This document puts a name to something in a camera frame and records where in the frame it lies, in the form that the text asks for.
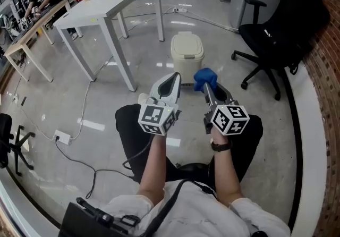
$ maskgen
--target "white floor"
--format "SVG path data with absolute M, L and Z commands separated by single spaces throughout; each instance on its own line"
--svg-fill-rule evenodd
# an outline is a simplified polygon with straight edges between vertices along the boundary
M 92 122 L 83 126 L 79 137 L 70 146 L 60 144 L 70 157 L 89 163 L 94 168 L 111 168 L 126 174 L 121 163 L 125 155 L 115 128 L 115 111 L 137 102 L 141 92 L 149 92 L 151 85 L 164 74 L 173 72 L 170 51 L 171 38 L 179 31 L 192 31 L 203 43 L 203 64 L 218 74 L 223 84 L 251 114 L 261 117 L 264 133 L 250 165 L 242 188 L 245 196 L 258 203 L 263 209 L 288 222 L 295 189 L 295 140 L 290 107 L 283 84 L 281 101 L 274 100 L 274 89 L 264 73 L 249 81 L 247 91 L 241 89 L 244 77 L 255 65 L 243 59 L 232 61 L 230 56 L 237 49 L 252 54 L 240 35 L 222 28 L 172 13 L 164 15 L 165 41 L 158 41 L 153 0 L 136 0 L 124 10 L 128 28 L 138 24 L 129 33 L 128 39 L 120 40 L 130 69 L 138 83 L 138 90 L 130 92 L 118 70 L 112 63 L 104 67 L 97 80 L 90 85 L 86 99 L 84 119 Z M 163 11 L 172 5 L 189 5 L 188 10 L 217 23 L 229 26 L 229 2 L 219 0 L 162 0 Z M 118 22 L 113 21 L 117 35 L 121 35 Z M 98 27 L 82 28 L 83 38 L 75 41 L 93 71 L 97 71 L 110 58 L 109 49 Z M 24 72 L 29 82 L 20 81 L 16 93 L 19 102 L 27 97 L 22 107 L 35 125 L 49 137 L 56 129 L 75 136 L 79 131 L 77 120 L 81 117 L 84 94 L 89 80 L 75 62 L 61 37 L 53 29 L 49 32 L 55 43 L 51 46 L 45 36 L 40 36 L 32 46 L 42 65 L 52 74 L 49 83 L 28 61 Z M 12 131 L 19 124 L 36 137 L 29 139 L 29 151 L 24 150 L 28 162 L 35 167 L 29 171 L 20 161 L 19 181 L 29 194 L 57 221 L 61 222 L 69 202 L 76 197 L 85 197 L 91 189 L 93 172 L 81 164 L 65 159 L 54 145 L 37 131 L 23 111 L 10 104 L 20 76 L 15 73 L 2 96 L 2 113 L 13 118 Z M 168 145 L 168 156 L 173 163 L 209 162 L 212 152 L 209 136 L 205 135 L 203 116 L 208 111 L 200 92 L 183 89 L 178 102 L 182 114 L 170 130 L 169 138 L 179 139 L 180 145 Z M 10 159 L 14 172 L 14 160 Z M 120 194 L 133 194 L 138 184 L 116 173 L 102 172 L 97 176 L 95 190 L 89 202 L 96 207 L 106 205 Z

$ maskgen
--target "brick wall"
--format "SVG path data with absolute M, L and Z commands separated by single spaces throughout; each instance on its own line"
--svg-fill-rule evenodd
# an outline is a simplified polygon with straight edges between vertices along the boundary
M 340 0 L 324 0 L 329 25 L 304 60 L 318 94 L 326 134 L 327 181 L 315 237 L 340 236 Z

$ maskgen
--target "shiny floor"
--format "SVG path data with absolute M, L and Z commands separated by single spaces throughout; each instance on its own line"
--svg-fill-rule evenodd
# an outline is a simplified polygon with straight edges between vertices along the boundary
M 244 105 L 251 114 L 262 118 L 264 133 L 255 157 L 242 181 L 243 193 L 258 203 L 263 209 L 288 222 L 295 188 L 295 140 L 290 107 L 282 83 L 281 101 L 274 100 L 274 89 L 263 73 L 249 81 L 245 91 L 240 84 L 245 76 L 254 69 L 254 64 L 242 59 L 232 61 L 230 56 L 237 49 L 251 53 L 240 35 L 222 28 L 187 18 L 180 14 L 164 15 L 165 41 L 158 41 L 156 21 L 153 14 L 153 0 L 136 0 L 124 10 L 128 28 L 132 28 L 128 39 L 120 40 L 125 57 L 130 62 L 130 69 L 138 83 L 136 92 L 130 92 L 115 65 L 114 60 L 104 67 L 91 83 L 84 119 L 87 125 L 82 127 L 79 137 L 70 146 L 59 144 L 70 157 L 79 159 L 94 168 L 110 168 L 131 174 L 121 164 L 125 161 L 119 135 L 115 128 L 115 112 L 118 108 L 137 102 L 141 92 L 149 92 L 151 85 L 164 74 L 173 72 L 170 51 L 171 38 L 179 31 L 192 31 L 197 34 L 205 50 L 204 66 L 218 74 L 218 80 Z M 189 5 L 188 10 L 217 23 L 229 25 L 229 2 L 219 0 L 162 0 L 163 11 L 172 11 L 172 5 Z M 121 31 L 113 20 L 117 35 Z M 75 41 L 82 55 L 92 70 L 97 71 L 110 58 L 109 49 L 103 34 L 96 26 L 85 27 L 83 38 Z M 37 37 L 32 51 L 39 57 L 42 65 L 52 74 L 54 80 L 49 83 L 43 75 L 28 61 L 24 72 L 29 75 L 29 82 L 15 73 L 5 95 L 2 96 L 1 112 L 9 113 L 13 118 L 12 131 L 15 133 L 19 124 L 25 126 L 25 132 L 33 131 L 35 138 L 29 139 L 29 149 L 23 150 L 28 162 L 35 167 L 29 171 L 19 161 L 18 177 L 27 192 L 58 222 L 62 221 L 69 202 L 76 197 L 85 197 L 92 186 L 93 172 L 81 164 L 64 158 L 54 142 L 46 139 L 31 121 L 50 138 L 56 129 L 77 135 L 78 119 L 81 117 L 84 95 L 89 80 L 82 72 L 56 29 L 49 32 L 55 40 L 50 45 L 45 36 Z M 19 103 L 27 97 L 22 109 L 11 103 L 15 92 Z M 213 153 L 209 146 L 209 136 L 205 135 L 203 115 L 208 107 L 203 95 L 185 88 L 181 92 L 179 107 L 180 119 L 169 132 L 172 140 L 167 153 L 173 163 L 210 161 Z M 11 156 L 10 169 L 14 172 L 14 160 Z M 96 207 L 106 205 L 113 197 L 120 194 L 133 194 L 138 184 L 117 173 L 98 173 L 95 190 L 89 200 Z

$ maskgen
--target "white t-shirt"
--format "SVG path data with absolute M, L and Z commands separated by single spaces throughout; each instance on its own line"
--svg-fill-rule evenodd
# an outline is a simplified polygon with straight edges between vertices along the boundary
M 145 196 L 118 196 L 103 208 L 116 221 L 124 215 L 136 215 L 141 222 L 134 228 L 119 224 L 129 233 L 142 234 L 174 193 L 180 180 L 165 183 L 164 199 L 156 206 Z M 165 217 L 156 237 L 248 237 L 256 231 L 268 237 L 288 237 L 290 229 L 278 217 L 264 211 L 248 198 L 235 200 L 230 208 L 204 193 L 191 182 L 185 182 L 177 201 Z

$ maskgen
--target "chair armrest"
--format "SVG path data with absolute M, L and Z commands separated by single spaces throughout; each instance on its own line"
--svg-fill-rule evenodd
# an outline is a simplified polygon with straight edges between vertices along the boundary
M 260 6 L 267 6 L 266 3 L 259 0 L 244 0 L 247 4 L 254 6 L 253 24 L 257 24 L 259 19 Z
M 259 0 L 245 0 L 245 2 L 250 5 L 267 6 L 266 3 Z

